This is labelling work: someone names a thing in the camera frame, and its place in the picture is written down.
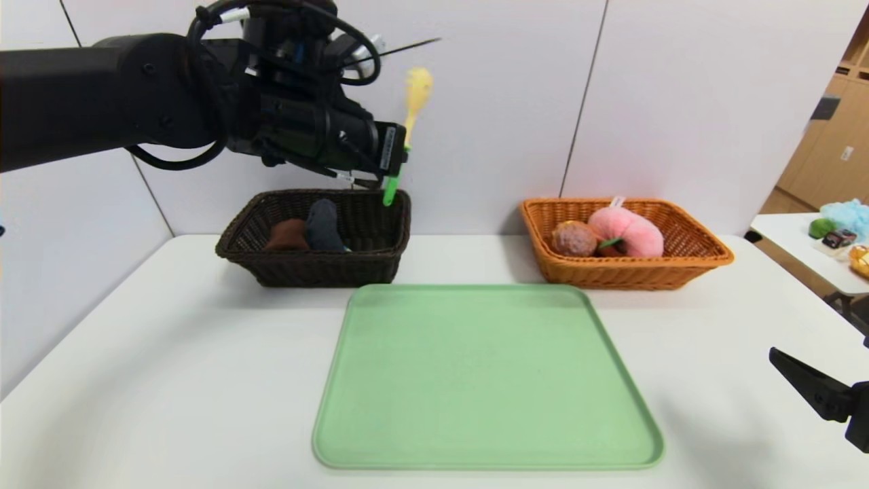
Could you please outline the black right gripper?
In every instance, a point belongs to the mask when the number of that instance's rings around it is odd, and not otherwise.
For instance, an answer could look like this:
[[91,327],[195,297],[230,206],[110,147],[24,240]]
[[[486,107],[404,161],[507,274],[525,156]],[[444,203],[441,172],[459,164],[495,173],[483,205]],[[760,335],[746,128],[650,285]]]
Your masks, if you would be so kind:
[[822,420],[848,423],[845,439],[868,453],[868,381],[847,386],[772,347],[769,360]]

